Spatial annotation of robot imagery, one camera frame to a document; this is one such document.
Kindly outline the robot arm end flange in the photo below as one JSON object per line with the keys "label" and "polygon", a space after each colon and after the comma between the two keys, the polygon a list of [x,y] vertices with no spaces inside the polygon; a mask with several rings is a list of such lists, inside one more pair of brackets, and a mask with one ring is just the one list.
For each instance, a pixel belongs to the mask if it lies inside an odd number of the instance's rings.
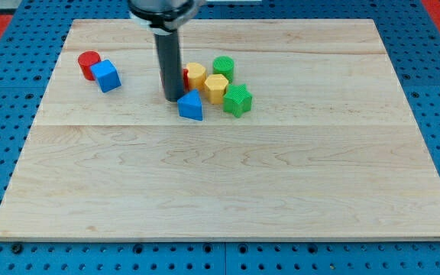
{"label": "robot arm end flange", "polygon": [[165,35],[193,19],[206,0],[127,0],[127,3],[132,21]]}

